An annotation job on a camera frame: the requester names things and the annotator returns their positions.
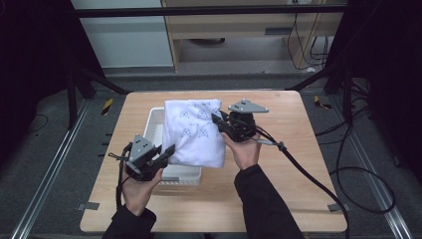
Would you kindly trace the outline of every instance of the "white towel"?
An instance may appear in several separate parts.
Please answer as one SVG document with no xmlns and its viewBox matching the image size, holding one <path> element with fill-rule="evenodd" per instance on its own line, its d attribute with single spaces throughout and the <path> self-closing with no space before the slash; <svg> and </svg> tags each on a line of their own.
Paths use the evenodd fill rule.
<svg viewBox="0 0 422 239">
<path fill-rule="evenodd" d="M 211 114 L 221 117 L 221 101 L 165 101 L 162 150 L 176 145 L 170 164 L 223 167 L 226 146 L 212 122 Z"/>
</svg>

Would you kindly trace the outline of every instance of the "gray floor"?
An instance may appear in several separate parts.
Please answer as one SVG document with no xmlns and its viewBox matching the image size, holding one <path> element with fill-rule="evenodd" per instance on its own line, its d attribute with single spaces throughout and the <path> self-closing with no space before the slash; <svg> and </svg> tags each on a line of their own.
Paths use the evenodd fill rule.
<svg viewBox="0 0 422 239">
<path fill-rule="evenodd" d="M 224 44 L 218 45 L 196 40 L 185 41 L 183 48 L 177 73 L 148 73 L 141 77 L 109 79 L 133 91 L 243 90 L 283 89 L 312 74 L 294 68 L 282 39 L 226 39 Z M 326 96 L 320 90 L 321 86 L 323 80 L 302 91 L 315 132 L 341 121 L 336 109 L 328 110 L 314 104 L 315 95 L 320 97 L 323 104 L 333 106 L 340 99 L 340 94 Z M 89 199 L 104 159 L 102 154 L 106 151 L 108 134 L 113 131 L 124 96 L 97 84 L 95 87 L 97 96 L 89 101 L 81 129 L 32 227 L 32 238 L 94 238 L 101 235 L 87 234 L 80 230 L 83 212 L 76 210 L 76 207 Z M 110 98 L 113 98 L 110 111 L 107 116 L 101 116 L 104 103 Z M 355 110 L 363 107 L 365 102 L 356 102 Z M 13 155 L 13 164 L 2 172 L 0 178 L 1 238 L 8 238 L 22 218 L 65 137 L 68 123 L 66 92 L 42 100 L 38 113 L 42 116 L 36 117 L 29 128 L 29 131 L 34 131 L 23 138 Z M 421 184 L 405 165 L 394 166 L 393 154 L 379 130 L 377 120 L 372 119 L 371 111 L 354 121 L 353 132 L 355 137 L 348 137 L 344 144 L 340 164 L 361 165 L 359 151 L 354 146 L 358 141 L 376 172 L 393 188 L 397 199 L 396 210 L 413 238 L 422 238 L 422 209 L 419 205 L 422 201 Z M 317 139 L 319 143 L 331 142 L 341 139 L 343 134 L 344 127 Z M 320 150 L 328 170 L 333 170 L 339 143 L 322 144 Z M 348 202 L 339 191 L 334 176 L 332 180 L 339 198 Z M 356 201 L 370 208 L 379 208 L 374 196 L 376 193 L 364 173 L 344 172 L 341 174 L 341 182 Z M 411 238 L 394 235 L 388 215 L 368 213 L 353 204 L 350 206 L 352 238 Z M 342 235 L 312 234 L 311 238 L 342 238 Z"/>
</svg>

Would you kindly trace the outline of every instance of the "black cable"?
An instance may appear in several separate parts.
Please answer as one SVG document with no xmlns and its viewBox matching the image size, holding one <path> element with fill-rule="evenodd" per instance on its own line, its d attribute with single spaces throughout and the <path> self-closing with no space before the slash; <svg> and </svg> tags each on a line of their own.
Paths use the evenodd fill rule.
<svg viewBox="0 0 422 239">
<path fill-rule="evenodd" d="M 317 37 L 314 37 L 313 43 L 311 44 L 310 55 L 312 59 L 319 61 L 319 65 L 323 69 L 323 67 L 325 66 L 326 59 L 328 57 L 328 37 L 325 37 L 324 39 L 322 53 L 314 53 L 316 42 L 317 42 Z"/>
<path fill-rule="evenodd" d="M 338 180 L 337 182 L 339 183 L 339 187 L 340 187 L 340 189 L 341 189 L 341 192 L 344 194 L 344 196 L 351 202 L 351 203 L 353 203 L 355 206 L 357 206 L 357 207 L 359 207 L 360 209 L 362 209 L 362 210 L 364 210 L 364 211 L 367 211 L 367 212 L 371 212 L 371 213 L 375 213 L 375 214 L 383 214 L 383 213 L 387 213 L 387 212 L 389 212 L 389 211 L 391 211 L 394 207 L 395 207 L 395 205 L 396 205 L 396 198 L 395 198 L 395 193 L 394 193 L 394 190 L 390 187 L 390 185 L 382 178 L 382 177 L 380 177 L 379 175 L 377 175 L 376 173 L 374 173 L 374 172 L 372 172 L 372 171 L 370 171 L 370 170 L 368 170 L 368 169 L 365 169 L 365 168 L 362 168 L 362 167 L 357 167 L 357 166 L 345 166 L 345 167 L 340 167 L 340 168 L 338 168 L 338 169 L 336 169 L 336 170 L 334 170 L 334 171 L 332 171 L 331 173 L 330 173 L 330 175 L 332 175 L 332 174 L 338 174 L 340 171 L 344 171 L 344 170 L 358 170 L 358 171 L 364 171 L 364 172 L 367 172 L 367 173 L 369 173 L 369 174 L 371 174 L 372 176 L 374 176 L 374 177 L 376 177 L 378 180 L 380 180 L 383 184 L 384 184 L 384 186 L 387 188 L 387 190 L 388 190 L 388 193 L 390 194 L 390 196 L 391 196 L 391 199 L 392 199 L 392 201 L 391 201 L 391 205 L 387 208 L 387 209 L 384 209 L 384 210 L 374 210 L 374 209 L 370 209 L 370 208 L 368 208 L 368 207 L 365 207 L 365 206 L 362 206 L 361 204 L 359 204 L 359 203 L 357 203 L 356 201 L 354 201 L 346 192 L 345 192 L 345 190 L 342 188 L 342 184 L 341 184 L 341 182 L 340 182 L 340 180 Z"/>
<path fill-rule="evenodd" d="M 43 115 L 43 114 L 36 114 L 35 116 L 36 116 L 36 117 L 43 117 L 43 118 L 45 118 L 45 119 L 46 119 L 46 121 L 43 123 L 43 125 L 39 126 L 39 127 L 38 127 L 38 128 L 36 128 L 36 129 L 33 129 L 33 130 L 31 130 L 31 131 L 27 131 L 27 133 L 33 133 L 33 132 L 39 131 L 39 130 L 41 130 L 41 128 L 45 127 L 45 126 L 47 125 L 47 123 L 49 122 L 49 118 L 48 118 L 46 115 Z"/>
<path fill-rule="evenodd" d="M 355 98 L 355 99 L 353 99 L 353 100 L 351 101 L 351 103 L 353 104 L 353 103 L 355 103 L 355 102 L 357 102 L 357 101 L 365 101 L 365 102 L 367 102 L 367 101 L 368 101 L 368 98 L 367 98 L 367 97 L 359 97 L 359 98 Z"/>
<path fill-rule="evenodd" d="M 363 100 L 364 98 L 360 98 L 360 99 L 354 99 L 353 101 L 357 101 L 357 100 Z M 354 114 L 353 114 L 353 119 L 354 120 L 357 120 L 358 119 L 358 115 L 360 114 L 360 113 L 362 113 L 362 112 L 364 112 L 364 111 L 366 111 L 366 110 L 368 110 L 368 107 L 364 107 L 364 108 L 362 108 L 362 109 L 360 109 L 359 111 L 357 111 L 357 112 L 355 112 Z M 332 126 L 332 127 L 330 127 L 329 129 L 327 129 L 327 130 L 325 130 L 325 131 L 323 131 L 324 133 L 327 133 L 327 132 L 331 132 L 331 131 L 333 131 L 334 129 L 338 129 L 339 128 L 339 126 L 340 125 L 344 125 L 344 123 L 345 123 L 345 121 L 343 121 L 343 122 L 341 122 L 341 123 L 339 123 L 339 124 L 336 124 L 335 126 Z M 391 187 L 388 185 L 388 183 L 384 180 L 384 179 L 382 179 L 380 176 L 378 176 L 376 173 L 374 173 L 374 172 L 372 172 L 372 171 L 370 171 L 370 170 L 367 170 L 367 169 L 365 169 L 365 168 L 361 168 L 361 167 L 356 167 L 356 166 L 348 166 L 348 167 L 339 167 L 339 161 L 340 161 L 340 158 L 341 158 L 341 153 L 342 153 L 342 150 L 343 150 L 343 147 L 344 147 L 344 143 L 345 143 L 345 140 L 346 140 L 346 138 L 350 135 L 350 133 L 351 133 L 351 131 L 352 131 L 352 126 L 348 126 L 347 127 L 347 129 L 346 129 L 346 132 L 345 132 L 345 134 L 344 134 L 344 136 L 343 136 L 343 139 L 342 140 L 338 140 L 338 141 L 335 141 L 335 142 L 341 142 L 341 145 L 340 145 L 340 147 L 339 147 L 339 151 L 338 151 L 338 155 L 337 155 L 337 159 L 336 159 L 336 166 L 335 166 L 335 170 L 334 171 L 332 171 L 331 173 L 330 173 L 330 175 L 333 175 L 334 173 L 335 173 L 335 176 L 336 176 L 336 179 L 337 179 L 337 183 L 338 183 L 338 187 L 340 188 L 340 190 L 341 190 L 341 192 L 343 193 L 343 195 L 351 202 L 351 203 L 353 203 L 355 206 L 357 206 L 357 207 L 359 207 L 359 208 L 361 208 L 362 210 L 364 210 L 364 211 L 367 211 L 367 212 L 371 212 L 371 213 L 376 213 L 376 214 L 382 214 L 382 213 L 386 213 L 386 212 L 389 212 L 389 211 L 391 211 L 393 208 L 394 208 L 394 206 L 395 206 L 395 204 L 396 204 L 396 199 L 395 199 L 395 194 L 394 194 L 394 191 L 391 189 Z M 374 209 L 370 209 L 370 208 L 368 208 L 368 207 L 365 207 L 365 206 L 363 206 L 363 205 L 361 205 L 361 204 L 359 204 L 359 203 L 357 203 L 355 200 L 353 200 L 347 193 L 346 193 L 346 191 L 345 191 L 345 189 L 344 189 L 344 187 L 342 186 L 342 184 L 341 184 L 341 181 L 340 181 L 340 178 L 339 178 L 339 172 L 340 171 L 343 171 L 343 170 L 362 170 L 362 171 L 365 171 L 365 172 L 367 172 L 367 173 L 369 173 L 369 174 L 371 174 L 371 175 L 373 175 L 373 176 L 375 176 L 376 178 L 378 178 L 380 181 L 382 181 L 382 183 L 385 185 L 385 187 L 387 188 L 387 190 L 388 190 L 388 192 L 389 192 L 389 194 L 390 194 L 390 196 L 391 196 L 391 198 L 392 198 L 392 202 L 391 202 L 391 205 L 387 208 L 387 209 L 385 209 L 385 210 L 374 210 Z"/>
<path fill-rule="evenodd" d="M 360 84 L 356 83 L 355 81 L 351 81 L 354 90 L 357 91 L 358 94 L 364 97 L 369 97 L 369 90 L 362 87 Z"/>
<path fill-rule="evenodd" d="M 116 204 L 116 209 L 118 210 L 120 207 L 122 207 L 121 204 L 121 194 L 122 194 L 122 190 L 123 190 L 123 184 L 130 178 L 130 176 L 125 179 L 124 181 L 121 181 L 121 178 L 123 177 L 123 164 L 124 164 L 124 159 L 127 159 L 126 154 L 131 150 L 132 147 L 132 142 L 130 142 L 124 149 L 123 152 L 121 153 L 120 157 L 115 157 L 114 153 L 109 153 L 108 156 L 114 157 L 117 160 L 120 160 L 120 163 L 118 165 L 119 167 L 119 171 L 118 171 L 118 180 L 117 180 L 117 187 L 115 188 L 115 204 Z"/>
<path fill-rule="evenodd" d="M 333 144 L 333 143 L 338 143 L 338 142 L 342 142 L 342 139 L 331 141 L 331 142 L 319 142 L 318 145 L 327 145 L 327 144 Z"/>
<path fill-rule="evenodd" d="M 341 203 L 341 201 L 332 193 L 328 188 L 326 188 L 322 183 L 320 183 L 318 180 L 316 180 L 312 175 L 310 175 L 301 165 L 295 160 L 295 158 L 288 152 L 287 148 L 281 143 L 274 140 L 272 136 L 270 136 L 269 133 L 267 133 L 263 128 L 257 126 L 257 132 L 259 134 L 263 133 L 262 136 L 270 140 L 274 145 L 277 146 L 279 151 L 281 151 L 286 158 L 294 165 L 294 167 L 300 171 L 307 179 L 309 179 L 311 182 L 313 182 L 317 187 L 322 189 L 332 200 L 335 201 L 335 203 L 341 208 L 341 211 L 343 213 L 344 219 L 346 221 L 346 229 L 345 229 L 345 238 L 349 238 L 350 230 L 349 230 L 349 220 L 348 220 L 348 214 L 344 207 L 344 205 Z"/>
<path fill-rule="evenodd" d="M 350 90 L 354 95 L 360 95 L 362 97 L 368 97 L 368 94 L 363 93 L 362 91 L 358 90 L 358 89 L 351 89 Z"/>
<path fill-rule="evenodd" d="M 340 145 L 340 148 L 339 148 L 339 151 L 338 151 L 338 155 L 337 155 L 337 160 L 336 160 L 336 165 L 335 165 L 335 170 L 334 171 L 332 171 L 331 173 L 330 173 L 330 175 L 332 175 L 332 174 L 334 174 L 335 173 L 335 176 L 336 176 L 336 179 L 337 179 L 337 183 L 338 183 L 338 187 L 340 188 L 340 190 L 341 190 L 341 192 L 344 194 L 344 196 L 351 202 L 351 203 L 353 203 L 355 206 L 357 206 L 357 207 L 359 207 L 359 208 L 361 208 L 362 210 L 364 210 L 364 211 L 367 211 L 367 212 L 371 212 L 371 213 L 376 213 L 376 214 L 382 214 L 382 213 L 386 213 L 386 212 L 389 212 L 389 211 L 391 211 L 393 208 L 394 208 L 394 206 L 395 206 L 395 204 L 396 204 L 396 199 L 395 199 L 395 194 L 394 194 L 394 191 L 391 189 L 391 187 L 388 185 L 388 183 L 384 180 L 384 179 L 382 179 L 380 176 L 378 176 L 376 173 L 374 173 L 374 172 L 372 172 L 372 171 L 370 171 L 370 170 L 367 170 L 367 169 L 365 169 L 365 168 L 361 168 L 361 167 L 356 167 L 356 166 L 349 166 L 349 167 L 339 167 L 339 162 L 340 162 L 340 157 L 341 157 L 341 152 L 342 152 L 342 149 L 343 149 L 343 146 L 344 146 L 344 143 L 345 143 L 345 139 L 346 139 L 346 136 L 351 132 L 351 130 L 352 130 L 352 126 L 349 126 L 348 128 L 347 128 L 347 130 L 346 130 L 346 134 L 344 135 L 344 138 L 343 138 L 343 141 L 341 142 L 341 145 Z M 375 177 L 377 177 L 379 180 L 381 180 L 383 183 L 384 183 L 384 185 L 386 186 L 386 188 L 387 188 L 387 190 L 388 190 L 388 192 L 390 193 L 390 196 L 391 196 L 391 198 L 392 198 L 392 202 L 391 202 L 391 205 L 387 208 L 387 209 L 385 209 L 385 210 L 374 210 L 374 209 L 370 209 L 370 208 L 367 208 L 367 207 L 365 207 L 365 206 L 362 206 L 361 204 L 359 204 L 359 203 L 357 203 L 356 201 L 354 201 L 346 192 L 345 192 L 345 189 L 343 188 L 343 186 L 342 186 L 342 184 L 341 184 L 341 180 L 340 180 L 340 177 L 339 177 L 339 172 L 340 171 L 342 171 L 342 170 L 348 170 L 348 169 L 354 169 L 354 170 L 362 170 L 362 171 L 365 171 L 365 172 L 368 172 L 368 173 L 370 173 L 371 175 L 373 175 L 373 176 L 375 176 Z"/>
<path fill-rule="evenodd" d="M 298 13 L 295 13 L 295 21 L 293 23 L 292 31 L 291 31 L 291 33 L 290 33 L 290 35 L 288 37 L 288 41 L 287 41 L 288 42 L 288 52 L 289 52 L 289 55 L 290 55 L 290 57 L 292 59 L 292 62 L 293 62 L 293 65 L 294 65 L 295 69 L 296 70 L 305 70 L 305 69 L 307 69 L 309 67 L 315 67 L 315 66 L 317 66 L 317 64 L 310 63 L 307 60 L 306 56 L 305 56 L 304 47 L 302 46 L 301 38 L 299 37 L 298 24 L 297 23 L 298 23 Z M 305 62 L 309 65 L 309 66 L 307 66 L 305 68 L 299 68 L 299 67 L 296 66 L 295 61 L 293 59 L 292 52 L 290 51 L 290 39 L 291 39 L 292 34 L 294 33 L 294 30 L 296 31 L 296 35 L 298 36 L 298 42 L 299 42 L 299 46 L 301 47 L 302 57 L 304 58 Z"/>
</svg>

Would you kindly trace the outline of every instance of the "white plastic tray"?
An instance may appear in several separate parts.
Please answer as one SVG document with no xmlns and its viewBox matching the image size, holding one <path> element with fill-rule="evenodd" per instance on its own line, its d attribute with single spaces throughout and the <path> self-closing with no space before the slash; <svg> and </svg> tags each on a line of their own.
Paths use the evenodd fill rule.
<svg viewBox="0 0 422 239">
<path fill-rule="evenodd" d="M 152 108 L 143 137 L 160 146 L 164 129 L 164 108 Z M 159 185 L 199 185 L 201 167 L 169 164 L 162 173 Z"/>
</svg>

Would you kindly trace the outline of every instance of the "power cord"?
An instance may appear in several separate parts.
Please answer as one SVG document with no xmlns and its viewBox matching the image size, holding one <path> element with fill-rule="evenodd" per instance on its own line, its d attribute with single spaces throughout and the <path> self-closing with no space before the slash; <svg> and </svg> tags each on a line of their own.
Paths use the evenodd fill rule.
<svg viewBox="0 0 422 239">
<path fill-rule="evenodd" d="M 39 131 L 39 130 L 41 130 L 43 127 L 45 127 L 45 126 L 47 125 L 47 123 L 49 122 L 49 118 L 48 118 L 46 115 L 43 115 L 43 114 L 36 114 L 35 116 L 36 116 L 36 117 L 42 117 L 42 118 L 44 118 L 44 119 L 45 119 L 45 122 L 43 123 L 43 125 L 39 126 L 38 128 L 35 128 L 35 129 L 33 129 L 33 130 L 30 130 L 30 131 L 27 131 L 27 133 L 33 133 L 33 132 Z"/>
<path fill-rule="evenodd" d="M 302 57 L 304 58 L 305 62 L 308 64 L 308 66 L 305 67 L 305 68 L 299 68 L 298 66 L 296 66 L 295 61 L 293 61 L 293 55 L 292 55 L 292 52 L 290 50 L 290 39 L 291 39 L 291 36 L 294 33 L 294 31 L 296 32 L 296 35 L 298 37 L 298 42 L 299 42 L 299 46 L 301 48 Z M 288 37 L 287 43 L 288 43 L 288 52 L 289 52 L 289 55 L 290 55 L 290 57 L 292 59 L 293 65 L 294 65 L 294 67 L 295 67 L 296 70 L 305 70 L 305 69 L 307 69 L 309 67 L 315 67 L 315 66 L 317 66 L 317 64 L 310 63 L 307 60 L 307 57 L 305 56 L 305 50 L 304 50 L 304 47 L 302 45 L 302 42 L 301 42 L 301 39 L 300 39 L 300 36 L 299 36 L 299 31 L 298 31 L 298 13 L 295 13 L 295 21 L 293 23 L 292 31 L 291 31 L 291 33 L 290 33 L 290 35 Z"/>
<path fill-rule="evenodd" d="M 121 194 L 123 191 L 123 184 L 130 179 L 130 176 L 128 176 L 124 181 L 121 181 L 121 178 L 123 177 L 123 164 L 128 158 L 126 157 L 126 154 L 131 150 L 132 142 L 130 142 L 121 153 L 121 156 L 117 156 L 114 153 L 109 153 L 108 156 L 114 157 L 116 160 L 120 160 L 119 163 L 119 170 L 118 170 L 118 180 L 117 180 L 117 187 L 115 188 L 115 204 L 116 209 L 118 210 L 120 207 L 122 207 L 121 204 Z"/>
<path fill-rule="evenodd" d="M 295 158 L 288 152 L 288 149 L 284 146 L 282 142 L 277 142 L 268 132 L 266 132 L 263 128 L 260 126 L 257 126 L 256 128 L 257 133 L 268 139 L 270 142 L 273 143 L 273 145 L 276 145 L 279 151 L 281 151 L 286 158 L 292 163 L 292 165 L 300 171 L 307 179 L 309 179 L 313 184 L 315 184 L 317 187 L 319 187 L 321 190 L 323 190 L 341 209 L 344 219 L 346 221 L 346 229 L 344 231 L 345 238 L 349 238 L 350 236 L 350 229 L 349 229 L 349 220 L 348 220 L 348 213 L 344 207 L 344 205 L 341 203 L 341 201 L 335 196 L 334 193 L 332 193 L 328 188 L 326 188 L 322 183 L 317 181 L 312 175 L 310 175 L 296 160 Z"/>
<path fill-rule="evenodd" d="M 353 100 L 353 102 L 355 102 L 355 101 L 359 101 L 359 100 L 364 100 L 364 101 L 366 101 L 366 98 L 356 98 L 356 99 L 354 99 Z M 357 120 L 358 118 L 359 118 L 359 114 L 360 113 L 362 113 L 362 112 L 364 112 L 364 111 L 366 111 L 366 110 L 368 110 L 368 106 L 366 106 L 366 107 L 364 107 L 364 108 L 362 108 L 362 109 L 360 109 L 359 111 L 357 111 L 357 112 L 355 112 L 354 114 L 353 114 L 353 119 L 354 120 Z M 326 130 L 324 130 L 324 131 L 322 131 L 322 132 L 320 132 L 320 133 L 316 133 L 316 136 L 320 136 L 320 135 L 323 135 L 323 134 L 326 134 L 326 133 L 329 133 L 329 132 L 333 132 L 333 131 L 335 131 L 335 130 L 337 130 L 337 129 L 339 129 L 340 127 L 342 127 L 343 125 L 345 125 L 345 121 L 343 121 L 343 122 L 341 122 L 341 123 L 338 123 L 338 124 L 336 124 L 335 126 L 332 126 L 332 127 L 330 127 L 330 128 L 328 128 L 328 129 L 326 129 Z M 345 144 L 345 140 L 347 139 L 347 137 L 350 135 L 350 133 L 351 133 L 351 131 L 352 131 L 352 129 L 353 129 L 353 126 L 348 126 L 347 127 L 347 129 L 346 129 L 346 132 L 345 132 L 345 134 L 344 134 L 344 136 L 343 136 L 343 138 L 342 138 L 342 140 L 337 140 L 336 142 L 341 142 L 341 145 L 340 145 L 340 147 L 339 147 L 339 151 L 338 151 L 338 155 L 337 155 L 337 159 L 336 159 L 336 166 L 335 166 L 335 170 L 333 170 L 332 172 L 330 172 L 329 173 L 329 175 L 334 175 L 335 174 L 335 177 L 336 177 L 336 180 L 337 180 L 337 184 L 338 184 L 338 187 L 340 188 L 340 190 L 341 190 L 341 192 L 342 192 L 342 194 L 352 203 L 352 204 L 354 204 L 355 206 L 357 206 L 357 207 L 359 207 L 360 209 L 362 209 L 362 210 L 364 210 L 364 211 L 367 211 L 367 212 L 370 212 L 370 213 L 375 213 L 375 214 L 383 214 L 383 213 L 387 213 L 387 212 L 389 212 L 389 211 L 391 211 L 394 207 L 395 207 L 395 204 L 396 204 L 396 198 L 395 198 L 395 194 L 394 194 L 394 191 L 392 190 L 392 188 L 389 186 L 389 184 L 382 178 L 382 177 L 380 177 L 379 175 L 377 175 L 376 173 L 374 173 L 374 172 L 372 172 L 372 171 L 370 171 L 370 170 L 368 170 L 368 169 L 365 169 L 365 168 L 362 168 L 362 167 L 357 167 L 357 166 L 345 166 L 345 167 L 339 167 L 339 162 L 340 162 L 340 159 L 341 159 L 341 153 L 342 153 L 342 150 L 343 150 L 343 147 L 344 147 L 344 144 Z M 375 209 L 371 209 L 371 208 L 368 208 L 368 207 L 366 207 L 366 206 L 364 206 L 364 205 L 362 205 L 362 204 L 359 204 L 358 202 L 356 202 L 355 200 L 353 200 L 352 198 L 351 198 L 351 196 L 349 196 L 349 194 L 346 192 L 346 190 L 344 189 L 344 187 L 343 187 L 343 185 L 342 185 L 342 183 L 341 183 L 341 180 L 340 180 L 340 177 L 339 177 L 339 173 L 341 172 L 341 171 L 346 171 L 346 170 L 357 170 L 357 171 L 363 171 L 363 172 L 366 172 L 366 173 L 369 173 L 370 175 L 372 175 L 372 176 L 374 176 L 374 177 L 376 177 L 378 180 L 380 180 L 384 185 L 385 185 L 385 188 L 387 189 L 387 191 L 388 191 L 388 193 L 390 194 L 390 197 L 391 197 L 391 205 L 390 206 L 388 206 L 388 208 L 386 208 L 386 209 L 383 209 L 383 210 L 375 210 Z"/>
<path fill-rule="evenodd" d="M 325 67 L 326 59 L 328 58 L 328 48 L 329 48 L 328 37 L 324 37 L 322 53 L 314 53 L 316 42 L 317 42 L 317 37 L 314 38 L 313 44 L 311 45 L 310 55 L 312 59 L 319 61 L 319 68 L 322 70 Z"/>
</svg>

